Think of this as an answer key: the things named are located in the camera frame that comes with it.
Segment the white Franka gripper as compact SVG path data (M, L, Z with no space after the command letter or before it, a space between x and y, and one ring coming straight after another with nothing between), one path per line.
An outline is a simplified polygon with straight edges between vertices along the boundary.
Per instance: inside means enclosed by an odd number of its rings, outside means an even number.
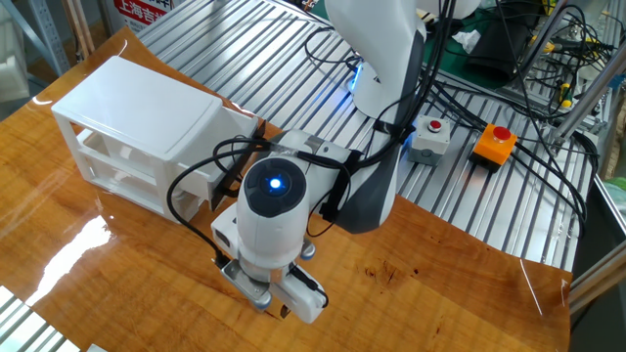
M278 299L283 319L292 312L311 324L328 306L324 288L299 266L316 248L297 227L250 212L240 215L232 205L211 223L211 231L230 257L221 267L222 276L257 309L263 311Z

